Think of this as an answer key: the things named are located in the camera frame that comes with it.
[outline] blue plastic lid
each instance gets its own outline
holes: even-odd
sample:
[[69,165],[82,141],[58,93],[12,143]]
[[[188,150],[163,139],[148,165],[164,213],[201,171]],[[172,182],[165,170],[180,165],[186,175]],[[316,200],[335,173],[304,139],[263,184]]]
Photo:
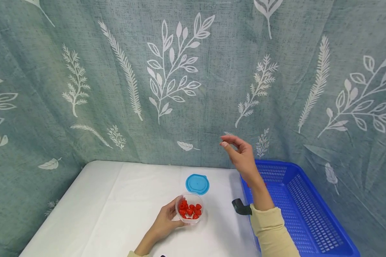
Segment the blue plastic lid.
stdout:
[[186,179],[186,188],[189,192],[204,195],[209,190],[210,184],[207,177],[199,174],[191,174]]

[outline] curtain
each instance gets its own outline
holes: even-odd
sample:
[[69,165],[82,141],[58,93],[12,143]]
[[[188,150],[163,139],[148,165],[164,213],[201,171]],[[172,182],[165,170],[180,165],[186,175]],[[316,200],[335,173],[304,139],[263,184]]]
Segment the curtain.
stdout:
[[0,256],[92,160],[300,165],[386,256],[386,0],[0,0]]

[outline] blue mesh basket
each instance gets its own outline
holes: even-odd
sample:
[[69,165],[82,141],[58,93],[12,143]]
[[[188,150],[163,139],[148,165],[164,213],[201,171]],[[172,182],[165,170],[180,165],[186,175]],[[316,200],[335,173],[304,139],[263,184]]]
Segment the blue mesh basket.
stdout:
[[[360,253],[301,167],[290,162],[256,160],[274,204],[302,257],[360,257]],[[245,201],[252,193],[242,179]],[[260,251],[257,238],[255,243]]]

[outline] beige sleeve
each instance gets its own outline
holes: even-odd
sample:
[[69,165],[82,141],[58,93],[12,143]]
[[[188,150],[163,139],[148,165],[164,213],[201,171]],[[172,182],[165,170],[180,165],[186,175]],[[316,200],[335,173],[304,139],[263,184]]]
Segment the beige sleeve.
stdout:
[[267,211],[256,210],[251,204],[250,222],[259,239],[263,257],[300,257],[282,217],[282,211],[275,207]]
[[133,251],[130,251],[129,255],[127,255],[127,257],[150,257],[150,255],[139,256],[139,255],[135,254]]

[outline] black object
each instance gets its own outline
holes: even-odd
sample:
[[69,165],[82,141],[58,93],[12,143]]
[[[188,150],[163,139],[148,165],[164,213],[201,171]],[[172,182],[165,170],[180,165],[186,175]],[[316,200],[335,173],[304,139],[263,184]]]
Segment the black object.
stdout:
[[250,205],[243,205],[243,202],[240,198],[233,200],[232,205],[237,214],[252,215],[252,209],[250,208]]

